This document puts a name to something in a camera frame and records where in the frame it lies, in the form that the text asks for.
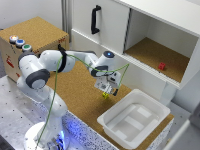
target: black handle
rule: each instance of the black handle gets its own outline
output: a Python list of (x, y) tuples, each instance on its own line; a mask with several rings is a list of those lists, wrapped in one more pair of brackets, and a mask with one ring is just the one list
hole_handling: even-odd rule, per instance
[(92, 24), (91, 24), (91, 31), (92, 34), (98, 33), (100, 30), (96, 28), (96, 12), (101, 10), (101, 7), (96, 5), (96, 8), (92, 10)]

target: cable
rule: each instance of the cable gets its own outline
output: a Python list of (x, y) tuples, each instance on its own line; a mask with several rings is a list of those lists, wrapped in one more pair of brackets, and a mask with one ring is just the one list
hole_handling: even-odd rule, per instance
[[(98, 70), (98, 69), (95, 69), (95, 68), (91, 67), (90, 65), (88, 65), (87, 63), (85, 63), (85, 62), (82, 61), (80, 58), (78, 58), (78, 57), (76, 57), (76, 56), (74, 56), (74, 55), (68, 55), (68, 56), (71, 56), (71, 57), (74, 57), (74, 58), (78, 59), (79, 61), (81, 61), (81, 62), (82, 62), (83, 64), (85, 64), (86, 66), (88, 66), (88, 67), (90, 67), (90, 68), (92, 68), (92, 69), (94, 69), (94, 70), (96, 70), (96, 71), (98, 71), (98, 72), (115, 72), (115, 71), (121, 70), (121, 69), (123, 69), (123, 68), (126, 67), (126, 69), (125, 69), (125, 71), (124, 71), (124, 73), (123, 73), (123, 75), (122, 75), (122, 77), (121, 77), (121, 80), (120, 80), (118, 89), (119, 89), (119, 87), (120, 87), (120, 85), (121, 85), (121, 82), (122, 82), (122, 79), (123, 79), (123, 77), (124, 77), (124, 74), (125, 74), (126, 70), (127, 70), (128, 67), (129, 67), (129, 64), (126, 64), (126, 65), (124, 65), (123, 67), (118, 68), (118, 69), (113, 70), (113, 71), (103, 71), (103, 70)], [(60, 59), (58, 60), (58, 63), (57, 63), (56, 77), (55, 77), (55, 88), (54, 88), (53, 100), (52, 100), (52, 102), (51, 102), (51, 106), (50, 106), (50, 109), (49, 109), (49, 113), (48, 113), (48, 116), (47, 116), (47, 120), (46, 120), (46, 123), (45, 123), (45, 125), (44, 125), (43, 130), (42, 130), (42, 133), (41, 133), (41, 135), (40, 135), (40, 137), (39, 137), (39, 139), (38, 139), (38, 142), (37, 142), (37, 145), (36, 145), (35, 150), (37, 150), (37, 147), (38, 147), (38, 144), (39, 144), (39, 142), (40, 142), (40, 139), (41, 139), (41, 137), (42, 137), (42, 135), (43, 135), (43, 132), (44, 132), (46, 126), (47, 126), (47, 123), (48, 123), (48, 121), (49, 121), (51, 109), (52, 109), (53, 102), (54, 102), (54, 99), (55, 99), (55, 94), (56, 94), (58, 68), (59, 68), (60, 61), (61, 61), (62, 58), (63, 58), (63, 56), (60, 57)]]
[(55, 77), (55, 88), (54, 88), (54, 93), (53, 93), (53, 100), (52, 100), (52, 102), (51, 102), (51, 106), (50, 106), (50, 109), (49, 109), (49, 113), (48, 113), (47, 121), (46, 121), (46, 123), (45, 123), (45, 125), (44, 125), (44, 128), (43, 128), (43, 130), (42, 130), (42, 133), (41, 133), (41, 135), (40, 135), (40, 137), (39, 137), (39, 139), (38, 139), (38, 142), (37, 142), (37, 145), (36, 145), (35, 150), (37, 150), (37, 147), (38, 147), (38, 144), (39, 144), (39, 142), (40, 142), (40, 139), (41, 139), (41, 137), (42, 137), (42, 135), (43, 135), (43, 132), (44, 132), (46, 126), (47, 126), (47, 123), (48, 123), (48, 121), (49, 121), (49, 117), (50, 117), (51, 109), (52, 109), (53, 102), (54, 102), (54, 98), (55, 98), (55, 94), (56, 94), (56, 87), (57, 87), (57, 74), (58, 74), (58, 67), (59, 67), (59, 65), (60, 65), (60, 61), (61, 61), (61, 59), (62, 59), (62, 57), (60, 57), (60, 59), (58, 60), (58, 63), (57, 63), (56, 77)]

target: cardboard box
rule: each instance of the cardboard box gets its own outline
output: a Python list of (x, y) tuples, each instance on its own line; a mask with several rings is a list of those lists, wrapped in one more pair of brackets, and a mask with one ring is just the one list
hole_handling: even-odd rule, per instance
[(61, 44), (65, 49), (69, 49), (69, 35), (40, 17), (1, 30), (1, 56), (6, 74), (14, 81), (17, 81), (21, 75), (18, 67), (18, 57), (22, 53), (22, 49), (10, 44), (9, 38), (12, 35), (17, 35), (19, 39), (23, 39), (26, 44), (31, 45), (36, 56), (39, 56), (44, 50), (57, 50), (58, 44)]

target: white wall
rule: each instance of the white wall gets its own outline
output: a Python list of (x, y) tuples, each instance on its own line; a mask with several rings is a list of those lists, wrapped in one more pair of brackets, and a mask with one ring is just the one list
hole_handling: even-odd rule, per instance
[(40, 16), (62, 29), (61, 0), (0, 0), (0, 28)]
[(189, 112), (196, 108), (200, 102), (200, 71), (183, 89), (177, 91), (173, 102)]

